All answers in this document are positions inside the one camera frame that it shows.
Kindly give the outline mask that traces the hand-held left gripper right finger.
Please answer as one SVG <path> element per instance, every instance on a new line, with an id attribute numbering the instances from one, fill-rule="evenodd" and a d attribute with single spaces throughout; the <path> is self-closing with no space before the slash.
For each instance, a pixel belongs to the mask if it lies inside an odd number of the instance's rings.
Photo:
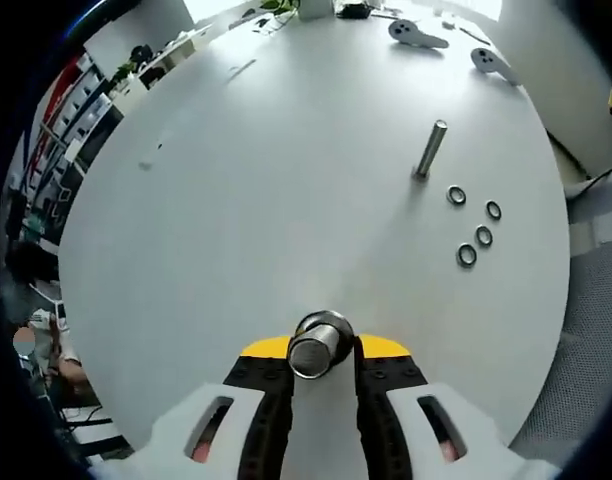
<path id="1" fill-rule="evenodd" d="M 533 479 L 533 462 L 501 440 L 494 421 L 452 387 L 430 383 L 400 344 L 355 341 L 356 479 Z"/>

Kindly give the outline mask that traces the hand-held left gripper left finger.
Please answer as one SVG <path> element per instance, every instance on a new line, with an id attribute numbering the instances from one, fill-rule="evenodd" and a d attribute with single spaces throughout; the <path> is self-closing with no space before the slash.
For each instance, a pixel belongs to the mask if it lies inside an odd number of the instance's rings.
<path id="1" fill-rule="evenodd" d="M 153 459 L 174 479 L 278 479 L 288 436 L 294 376 L 289 338 L 242 350 L 220 384 L 204 384 L 153 425 Z"/>

